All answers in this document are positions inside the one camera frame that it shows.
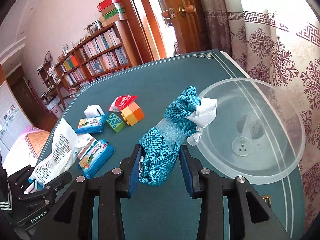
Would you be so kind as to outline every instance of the red box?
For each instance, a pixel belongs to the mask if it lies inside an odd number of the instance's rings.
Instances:
[[[107,8],[109,5],[115,2],[121,2],[121,0],[104,0],[97,5],[99,12],[101,12],[104,8]]]

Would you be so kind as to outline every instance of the white cloth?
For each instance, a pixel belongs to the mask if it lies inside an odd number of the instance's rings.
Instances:
[[[188,117],[185,117],[197,125],[197,132],[187,138],[190,145],[194,146],[200,141],[204,128],[216,118],[216,115],[217,100],[201,98],[200,106],[196,106],[196,110]]]

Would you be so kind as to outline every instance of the metal screw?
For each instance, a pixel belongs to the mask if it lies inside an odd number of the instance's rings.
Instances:
[[[85,176],[79,176],[76,179],[77,182],[84,182],[85,181]]]
[[[245,182],[245,177],[239,176],[237,178],[237,181],[239,181],[240,183],[244,183]]]
[[[120,168],[114,168],[113,170],[112,170],[112,173],[113,174],[120,174],[121,173],[121,169]]]
[[[208,175],[210,173],[210,170],[207,168],[203,168],[203,169],[201,169],[201,173],[204,175]]]

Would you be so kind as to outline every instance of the ceiling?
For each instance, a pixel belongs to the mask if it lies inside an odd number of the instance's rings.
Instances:
[[[20,65],[32,16],[42,0],[16,0],[0,25],[0,64],[4,73]]]

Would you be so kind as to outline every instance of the blue snack package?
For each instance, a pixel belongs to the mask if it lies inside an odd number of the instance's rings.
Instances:
[[[87,179],[92,178],[103,164],[112,156],[115,149],[104,139],[96,142],[79,162]]]
[[[76,133],[94,133],[103,132],[103,126],[106,122],[107,115],[100,115],[91,118],[80,119]]]

